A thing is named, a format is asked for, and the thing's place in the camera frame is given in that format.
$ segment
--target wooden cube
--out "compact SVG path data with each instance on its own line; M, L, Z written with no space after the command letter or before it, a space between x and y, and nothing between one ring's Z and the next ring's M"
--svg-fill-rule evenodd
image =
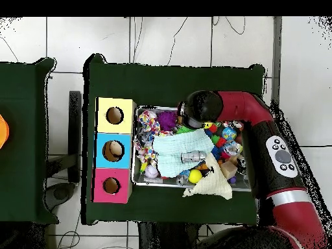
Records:
M224 162L220 169L227 180L233 178L237 172L237 167L230 161Z
M98 133L132 134L134 110L132 99L96 98Z

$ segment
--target yellow ball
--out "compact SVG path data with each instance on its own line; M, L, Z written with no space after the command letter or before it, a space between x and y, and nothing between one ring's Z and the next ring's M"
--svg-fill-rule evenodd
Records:
M208 129L208 128L210 128L211 126L212 126L212 122L205 122L204 123L204 129Z
M196 184L197 182L200 181L200 179L202 178L202 173L197 170L197 169L193 169L190 171L188 180L192 183L192 184Z

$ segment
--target green table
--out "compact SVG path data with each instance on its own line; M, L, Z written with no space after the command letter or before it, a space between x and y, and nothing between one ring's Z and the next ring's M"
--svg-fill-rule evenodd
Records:
M0 114L9 138L0 149L0 220L58 222L43 202L47 159L45 81L52 58L0 63Z
M180 67L107 64L101 54L84 64L82 222L140 220L192 223L256 223L254 199L249 192L233 192L231 200L219 196L182 198L183 189L133 186L127 204L91 202L95 98L133 99L137 105L176 106L200 90L250 91L262 94L261 65L234 67Z

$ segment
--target hole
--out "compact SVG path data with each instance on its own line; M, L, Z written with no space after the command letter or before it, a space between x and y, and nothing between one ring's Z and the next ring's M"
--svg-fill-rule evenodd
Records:
M119 107L111 107L106 112L106 119L109 123L117 125L123 121L123 111Z
M107 178L102 185L108 194L116 194L120 189L120 183L116 178Z
M125 147L119 141L107 141L102 148L102 155L108 161L119 161L125 154Z

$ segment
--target purple toy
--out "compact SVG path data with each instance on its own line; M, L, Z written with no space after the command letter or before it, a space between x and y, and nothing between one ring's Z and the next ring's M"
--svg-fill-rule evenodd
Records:
M233 178L230 178L230 179L228 180L228 182L229 182L230 184L234 184L234 183L236 182L236 176L234 176Z
M157 114L157 116L162 130L171 131L175 127L176 119L178 118L176 111L164 111Z

